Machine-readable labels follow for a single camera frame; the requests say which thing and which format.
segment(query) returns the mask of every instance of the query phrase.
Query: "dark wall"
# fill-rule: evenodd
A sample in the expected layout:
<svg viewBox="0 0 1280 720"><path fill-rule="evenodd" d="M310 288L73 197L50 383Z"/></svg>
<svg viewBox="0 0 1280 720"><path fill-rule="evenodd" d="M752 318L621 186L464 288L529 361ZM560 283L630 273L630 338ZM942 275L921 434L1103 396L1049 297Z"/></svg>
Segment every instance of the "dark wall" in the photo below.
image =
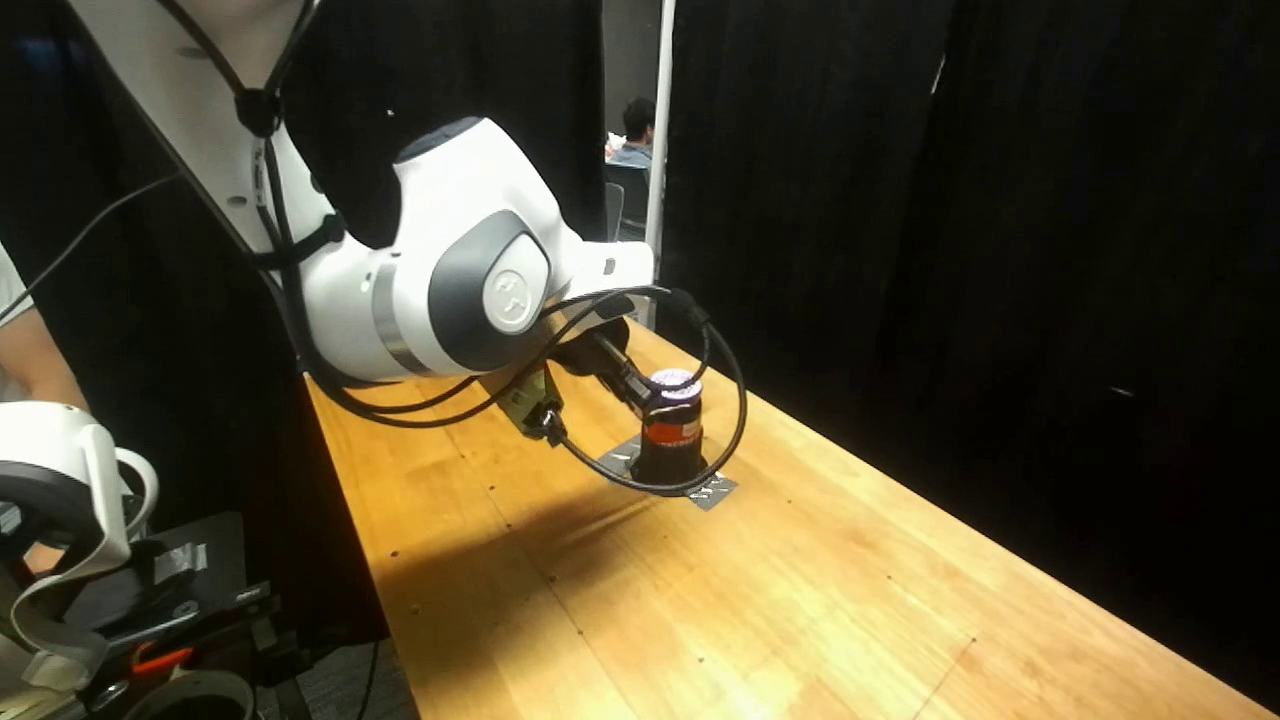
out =
<svg viewBox="0 0 1280 720"><path fill-rule="evenodd" d="M755 393L1280 705L1280 9L681 12L666 275Z"/></svg>
<svg viewBox="0 0 1280 720"><path fill-rule="evenodd" d="M394 152L461 117L490 117L563 215L602 227L597 0L324 0L285 86L320 189L369 243L394 237Z"/></svg>

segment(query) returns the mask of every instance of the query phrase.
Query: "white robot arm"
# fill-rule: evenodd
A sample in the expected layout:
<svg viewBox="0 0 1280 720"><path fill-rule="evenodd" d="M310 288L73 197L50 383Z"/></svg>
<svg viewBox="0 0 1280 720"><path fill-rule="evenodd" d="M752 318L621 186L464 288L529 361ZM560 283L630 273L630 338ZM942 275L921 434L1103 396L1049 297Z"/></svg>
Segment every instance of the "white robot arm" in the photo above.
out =
<svg viewBox="0 0 1280 720"><path fill-rule="evenodd" d="M275 109L278 65L315 0L73 9L238 248L297 264L297 320L353 383L500 372L531 349L552 300L653 283L653 248L578 241L490 122L447 125L399 152L390 248L372 252L330 226Z"/></svg>

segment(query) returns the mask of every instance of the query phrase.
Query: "wooden tabletop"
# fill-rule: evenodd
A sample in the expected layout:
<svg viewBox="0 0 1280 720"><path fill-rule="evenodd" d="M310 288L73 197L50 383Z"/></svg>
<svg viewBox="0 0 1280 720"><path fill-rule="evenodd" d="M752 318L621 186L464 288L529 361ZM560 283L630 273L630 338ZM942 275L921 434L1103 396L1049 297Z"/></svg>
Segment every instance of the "wooden tabletop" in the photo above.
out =
<svg viewBox="0 0 1280 720"><path fill-rule="evenodd" d="M686 368L648 332L630 355ZM634 438L560 390L586 454ZM394 434L310 396L420 715L1268 715L755 396L715 507L500 411ZM737 405L720 375L705 400L711 455Z"/></svg>

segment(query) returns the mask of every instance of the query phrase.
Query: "black cable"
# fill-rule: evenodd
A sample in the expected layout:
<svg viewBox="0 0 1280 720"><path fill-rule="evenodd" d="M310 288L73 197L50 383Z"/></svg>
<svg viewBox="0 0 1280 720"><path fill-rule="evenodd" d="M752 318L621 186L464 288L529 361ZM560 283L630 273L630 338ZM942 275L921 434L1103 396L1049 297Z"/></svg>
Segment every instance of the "black cable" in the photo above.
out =
<svg viewBox="0 0 1280 720"><path fill-rule="evenodd" d="M706 486L711 477L720 477L720 469L737 455L737 450L740 450L740 441L744 441L744 434L749 434L749 383L744 383L740 361L737 361L737 352L728 349L728 340L725 340L711 325L705 325L705 332L706 332L711 343L725 352L728 375L737 380L737 424L732 424L732 438L728 438L725 454L720 454L705 471L695 471L695 477L686 477L686 480L681 480L681 486L645 486L645 480L630 480L630 477L614 477L614 471L608 471L598 461L593 461L593 455L566 438L563 415L552 419L552 424L554 424L554 434L552 434L554 443L563 443L563 450L566 450L578 466L586 466L597 477L602 477L602 480L611 480L611 486L621 486L621 487L630 487L630 493L648 493L648 496L681 496L681 493L690 493L690 487Z"/></svg>
<svg viewBox="0 0 1280 720"><path fill-rule="evenodd" d="M287 227L287 213L285 213L285 186L278 186L278 164L275 164L275 148L269 137L260 137L260 164L269 167L269 192L272 192L272 208L275 208L275 219L264 213L264 197L260 197L260 213L264 213L264 227L269 227L269 241L275 252L287 252L292 243L292 227ZM278 283L285 283L285 320L287 320L287 332L292 332L292 343L302 361L302 372L310 372L315 390L334 400L342 411L361 415L361 419L372 419L372 424L390 424L390 428L447 428L447 424L461 424L461 419L471 419L480 415L485 409L490 409L494 400L505 400L529 372L536 372L541 355L531 364L522 364L506 383L500 383L494 393L487 393L487 400L464 409L464 411L451 411L451 415L430 415L430 419L399 419L390 411L406 411L413 405L399 405L399 409L379 409L379 405L369 405L361 396L353 396L338 380L338 372L324 361L324 352L315 349L310 340L310 327L309 327L309 309L302 309L302 288L300 288L300 267L297 264L285 264L278 267ZM457 390L425 400L420 409L430 409L447 396L457 396L464 383L471 380L461 380Z"/></svg>
<svg viewBox="0 0 1280 720"><path fill-rule="evenodd" d="M237 92L238 109L242 112L242 100L249 92L256 92L260 106L256 112L278 112L275 109L275 87L278 87L278 76L285 76L285 65L292 59L292 51L300 50L302 39L302 27L310 24L315 18L315 0L302 0L297 20L292 20L292 31L287 31L287 46L278 51L278 65L272 69L272 82L269 87L242 87L237 69L219 57L219 50L213 46L213 38L195 24L195 18L188 18L183 4L176 0L162 0L162 9L176 18L176 24L183 24L183 31L205 50L205 57L216 65L216 74L223 76L223 86ZM256 164L251 164L251 186L256 186L256 213L264 219L264 234L272 241L272 252L287 258L292 248L292 227L287 227L287 208L285 208L285 186L278 186L278 164L275 164L275 143L272 143L272 133L275 133L275 122L278 117L238 117L249 125L249 133L256 133ZM420 400L420 405L390 405L390 409L375 409L375 405L363 405L361 396L353 396L338 380L338 372L320 355L315 340L310 340L310 327L309 327L309 312L302 312L302 288L300 288L300 267L297 264L278 264L278 303L285 303L285 325L287 325L287 338L292 338L292 349L300 352L300 364L302 372L320 383L324 396L330 396L338 409L363 415L363 419L385 419L385 411L425 411L425 409L437 409L444 400L451 400L457 393L464 393L471 380L461 380L457 390L430 396L430 400Z"/></svg>
<svg viewBox="0 0 1280 720"><path fill-rule="evenodd" d="M148 179L148 186L116 197L107 208L98 208L98 213L66 241L66 248L58 248L55 260L50 260L44 273L35 273L35 275L29 282L29 288L0 312L0 325L4 325L29 297L35 297L35 288L40 288L55 267L66 264L66 258L97 234L97 226L104 226L104 219L107 219L111 213L120 213L123 206L131 206L131 202L138 202L138 197L148 197L148 192L156 192L156 189L162 189L162 186L171 186L171 179L178 179L178 175Z"/></svg>
<svg viewBox="0 0 1280 720"><path fill-rule="evenodd" d="M586 291L586 297L560 300L560 303L552 303L548 312L560 312L560 309L570 309L570 303L608 303L608 300L614 300L614 297L648 297L648 300L655 300L655 303L670 303L677 312L684 312L686 325L711 327L706 312L705 312L686 291L677 291L677 288L663 288L663 283ZM681 380L681 383L655 383L655 380L648 380L645 372L634 372L634 380L641 380L648 393L681 393L681 390L690 390L690 383L705 380L706 361L711 361L711 338L705 332L698 364L690 368L686 380Z"/></svg>
<svg viewBox="0 0 1280 720"><path fill-rule="evenodd" d="M348 390L330 383L326 375L315 375L320 393L330 396L338 409L363 415L363 419L375 419L375 424L390 424L390 428L447 428L447 424L461 424L461 419L471 419L480 415L485 409L500 405L513 390L522 383L522 375L531 375L554 349L566 332L576 332L582 320L593 320L597 303L598 300L614 300L614 297L670 297L666 288L659 283L648 283L648 288L621 288L621 291L593 291L593 297L578 297L578 300L563 300L563 303L552 303L543 318L552 312L563 312L570 303L582 303L578 312L566 318L566 325L560 325L541 352L531 352L531 361L522 361L500 390L490 390L480 405L464 409L464 411L451 411L451 415L437 415L437 419L399 419L399 415L379 415L375 405L363 405L355 400Z"/></svg>

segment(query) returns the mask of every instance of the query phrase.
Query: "floor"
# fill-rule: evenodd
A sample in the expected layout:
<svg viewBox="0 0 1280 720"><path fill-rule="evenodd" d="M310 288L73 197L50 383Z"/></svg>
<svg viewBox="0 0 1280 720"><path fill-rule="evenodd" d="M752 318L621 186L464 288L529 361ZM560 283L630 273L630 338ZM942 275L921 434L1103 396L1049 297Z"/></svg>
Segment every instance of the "floor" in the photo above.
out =
<svg viewBox="0 0 1280 720"><path fill-rule="evenodd" d="M310 720L413 720L390 644L348 644L300 676Z"/></svg>

